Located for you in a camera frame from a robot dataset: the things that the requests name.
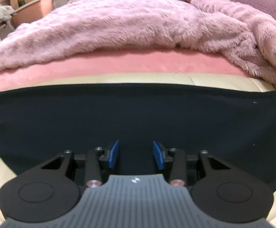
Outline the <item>pink bed sheet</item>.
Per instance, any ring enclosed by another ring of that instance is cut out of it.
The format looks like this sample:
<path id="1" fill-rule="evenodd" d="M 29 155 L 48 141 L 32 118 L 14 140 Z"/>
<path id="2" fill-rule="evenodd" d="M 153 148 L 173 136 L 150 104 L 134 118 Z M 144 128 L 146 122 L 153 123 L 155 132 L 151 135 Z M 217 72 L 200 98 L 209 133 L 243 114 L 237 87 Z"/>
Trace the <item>pink bed sheet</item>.
<path id="1" fill-rule="evenodd" d="M 0 92 L 59 78 L 124 73 L 249 76 L 220 54 L 203 54 L 188 49 L 95 51 L 0 72 Z"/>

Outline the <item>fluffy pink blanket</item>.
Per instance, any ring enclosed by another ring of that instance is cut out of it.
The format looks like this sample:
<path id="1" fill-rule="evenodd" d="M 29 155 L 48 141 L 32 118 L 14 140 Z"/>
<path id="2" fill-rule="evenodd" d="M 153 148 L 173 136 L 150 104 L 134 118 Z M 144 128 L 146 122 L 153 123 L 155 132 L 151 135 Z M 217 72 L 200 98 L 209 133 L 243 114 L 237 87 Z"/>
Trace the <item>fluffy pink blanket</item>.
<path id="1" fill-rule="evenodd" d="M 0 42 L 0 72 L 129 47 L 217 52 L 276 84 L 276 21 L 230 0 L 73 0 Z"/>

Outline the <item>pink plastic storage bin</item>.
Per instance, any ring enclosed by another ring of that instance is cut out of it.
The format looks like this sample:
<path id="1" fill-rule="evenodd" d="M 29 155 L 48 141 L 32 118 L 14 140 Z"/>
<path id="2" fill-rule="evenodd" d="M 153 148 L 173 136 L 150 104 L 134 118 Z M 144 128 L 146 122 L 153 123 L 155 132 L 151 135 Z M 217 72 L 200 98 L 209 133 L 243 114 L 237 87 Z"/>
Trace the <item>pink plastic storage bin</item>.
<path id="1" fill-rule="evenodd" d="M 11 14 L 11 24 L 13 27 L 18 27 L 23 23 L 37 21 L 49 14 L 52 9 L 52 0 L 33 0 L 19 7 Z"/>

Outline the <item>black pants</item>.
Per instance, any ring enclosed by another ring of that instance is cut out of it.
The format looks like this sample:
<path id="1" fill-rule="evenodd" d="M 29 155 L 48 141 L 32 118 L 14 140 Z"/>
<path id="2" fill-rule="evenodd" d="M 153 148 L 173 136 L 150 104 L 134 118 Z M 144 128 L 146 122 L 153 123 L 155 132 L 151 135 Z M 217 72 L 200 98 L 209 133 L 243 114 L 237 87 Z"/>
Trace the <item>black pants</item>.
<path id="1" fill-rule="evenodd" d="M 276 189 L 276 91 L 73 84 L 0 92 L 0 158 L 16 174 L 63 150 L 120 143 L 120 174 L 153 174 L 152 142 L 211 154 Z"/>

